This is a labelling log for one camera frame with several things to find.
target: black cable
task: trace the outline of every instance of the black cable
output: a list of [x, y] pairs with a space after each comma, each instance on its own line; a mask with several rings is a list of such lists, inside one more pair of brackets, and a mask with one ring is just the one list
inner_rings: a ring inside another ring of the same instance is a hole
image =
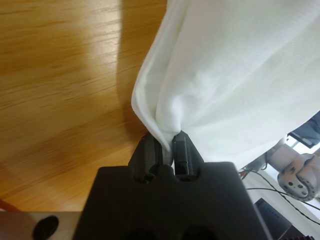
[[[256, 171], [251, 171], [252, 173], [255, 173], [257, 175], [259, 175], [261, 178], [263, 178], [263, 180], [265, 180], [274, 190], [278, 191], [269, 181], [268, 179], [266, 179], [264, 176], [262, 176], [260, 173], [256, 172]], [[295, 207], [295, 205], [293, 205], [284, 195], [282, 195], [280, 192], [278, 192], [280, 194], [281, 197], [284, 198], [284, 200], [286, 200], [295, 210], [297, 210], [302, 216], [304, 216], [305, 218], [307, 218], [308, 220], [310, 220], [311, 222], [318, 224], [320, 226], [320, 223], [312, 220], [310, 217], [308, 217], [307, 215], [305, 215], [302, 211], [300, 211], [298, 208]]]
[[[286, 196], [289, 196], [291, 197], [289, 194], [283, 192], [283, 191], [278, 191], [278, 190], [274, 190], [274, 189], [271, 189], [271, 188], [263, 188], [263, 187], [252, 187], [252, 188], [247, 188], [247, 190], [269, 190], [269, 191], [273, 191], [273, 192], [277, 192], [279, 194], [283, 194], [283, 195], [286, 195]], [[307, 203], [307, 202], [304, 202], [304, 201], [301, 201], [301, 203], [305, 204], [305, 205], [308, 205], [314, 209], [317, 209], [318, 211], [320, 211], [320, 208], [310, 204], [310, 203]]]

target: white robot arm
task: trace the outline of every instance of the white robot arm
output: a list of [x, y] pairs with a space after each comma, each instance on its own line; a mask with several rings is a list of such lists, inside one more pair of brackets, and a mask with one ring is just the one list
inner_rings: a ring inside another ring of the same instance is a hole
[[279, 172], [279, 185], [291, 197], [307, 202], [320, 196], [320, 157], [299, 154], [284, 141], [266, 155], [268, 164]]

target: black device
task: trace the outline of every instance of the black device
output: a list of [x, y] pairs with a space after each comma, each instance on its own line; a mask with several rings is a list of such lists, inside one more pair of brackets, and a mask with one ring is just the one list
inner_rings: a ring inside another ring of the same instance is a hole
[[312, 236], [303, 235], [290, 221], [282, 216], [263, 198], [254, 204], [261, 214], [272, 239], [274, 240], [314, 240]]
[[308, 148], [320, 143], [320, 111], [288, 135]]
[[98, 170], [74, 240], [270, 240], [230, 162], [204, 163], [188, 135], [172, 161], [149, 133], [128, 166]]

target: wooden table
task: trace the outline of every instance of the wooden table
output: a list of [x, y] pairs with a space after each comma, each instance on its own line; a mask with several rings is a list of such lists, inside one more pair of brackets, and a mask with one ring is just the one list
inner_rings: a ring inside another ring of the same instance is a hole
[[0, 2], [2, 201], [81, 211], [98, 168], [128, 163], [146, 132], [131, 93], [165, 10], [166, 0]]

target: white fabric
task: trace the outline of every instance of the white fabric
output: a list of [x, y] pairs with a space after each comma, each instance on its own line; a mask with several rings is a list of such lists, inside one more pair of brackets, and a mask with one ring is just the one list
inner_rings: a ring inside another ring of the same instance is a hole
[[172, 0], [131, 103], [167, 151], [245, 166], [320, 110], [320, 1]]

